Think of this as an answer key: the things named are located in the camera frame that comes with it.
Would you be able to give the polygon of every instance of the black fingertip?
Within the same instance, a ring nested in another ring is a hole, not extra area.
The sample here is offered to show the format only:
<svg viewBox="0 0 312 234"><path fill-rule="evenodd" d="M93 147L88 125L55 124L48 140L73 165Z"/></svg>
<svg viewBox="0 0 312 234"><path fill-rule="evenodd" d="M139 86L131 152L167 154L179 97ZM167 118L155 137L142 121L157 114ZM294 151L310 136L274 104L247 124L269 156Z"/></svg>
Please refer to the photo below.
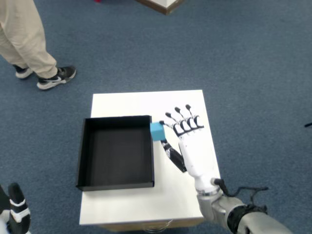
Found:
<svg viewBox="0 0 312 234"><path fill-rule="evenodd" d="M12 183L9 186L9 196L15 203L19 204L24 201L24 194L17 183Z"/></svg>

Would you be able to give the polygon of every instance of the black tray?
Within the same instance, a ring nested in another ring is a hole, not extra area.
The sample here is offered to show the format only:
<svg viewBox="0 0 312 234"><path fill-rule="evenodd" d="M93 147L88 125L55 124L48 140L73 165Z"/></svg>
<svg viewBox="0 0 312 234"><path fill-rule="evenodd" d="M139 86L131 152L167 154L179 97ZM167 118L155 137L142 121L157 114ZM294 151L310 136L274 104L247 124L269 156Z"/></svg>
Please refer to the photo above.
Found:
<svg viewBox="0 0 312 234"><path fill-rule="evenodd" d="M82 191L154 186L151 116L84 120L76 187Z"/></svg>

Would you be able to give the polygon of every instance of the robotic hand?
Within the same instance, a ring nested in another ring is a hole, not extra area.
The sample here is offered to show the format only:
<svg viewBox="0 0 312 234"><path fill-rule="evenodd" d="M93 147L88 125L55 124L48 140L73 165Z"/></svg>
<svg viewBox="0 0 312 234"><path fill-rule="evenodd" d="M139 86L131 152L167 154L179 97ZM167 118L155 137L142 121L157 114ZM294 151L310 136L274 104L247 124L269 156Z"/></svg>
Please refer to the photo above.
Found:
<svg viewBox="0 0 312 234"><path fill-rule="evenodd" d="M30 234L30 211L17 183L9 186L9 196L0 186L0 234Z"/></svg>
<svg viewBox="0 0 312 234"><path fill-rule="evenodd" d="M264 188L240 187L230 194L220 179L218 164L209 146L208 131L191 106L186 110L175 108L175 113L166 113L168 119L160 124L173 129L179 138L180 155L167 140L161 141L170 160L182 171L188 171L195 179L195 189L200 211L210 222L221 225L234 234L291 234L284 225L267 215L266 207L254 204L254 195ZM235 196L240 190L252 190L251 204L246 205Z"/></svg>

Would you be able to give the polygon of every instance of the person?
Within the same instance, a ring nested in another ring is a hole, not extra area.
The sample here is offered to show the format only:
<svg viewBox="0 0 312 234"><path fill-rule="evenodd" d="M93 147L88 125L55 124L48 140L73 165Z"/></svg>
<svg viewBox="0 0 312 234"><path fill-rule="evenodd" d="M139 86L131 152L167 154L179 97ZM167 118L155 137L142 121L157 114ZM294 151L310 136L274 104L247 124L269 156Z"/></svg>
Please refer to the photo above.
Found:
<svg viewBox="0 0 312 234"><path fill-rule="evenodd" d="M17 78L35 72L41 90L65 84L76 75L74 66L57 67L46 51L43 25L33 0L0 0L0 54L15 67Z"/></svg>

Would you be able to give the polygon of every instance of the black and white sneaker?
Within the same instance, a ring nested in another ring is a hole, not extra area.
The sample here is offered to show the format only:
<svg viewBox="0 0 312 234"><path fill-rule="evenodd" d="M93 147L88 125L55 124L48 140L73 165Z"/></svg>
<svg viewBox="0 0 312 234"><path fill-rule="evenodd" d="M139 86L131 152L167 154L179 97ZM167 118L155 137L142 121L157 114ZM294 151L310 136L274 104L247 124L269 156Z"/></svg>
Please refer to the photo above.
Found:
<svg viewBox="0 0 312 234"><path fill-rule="evenodd" d="M66 84L76 75L76 68L74 66L59 67L58 73L49 79L38 77L37 87L42 90L51 89L59 84Z"/></svg>
<svg viewBox="0 0 312 234"><path fill-rule="evenodd" d="M29 67L20 68L17 65L13 65L13 66L15 67L15 70L16 70L15 76L19 79L26 79L33 73L33 71Z"/></svg>

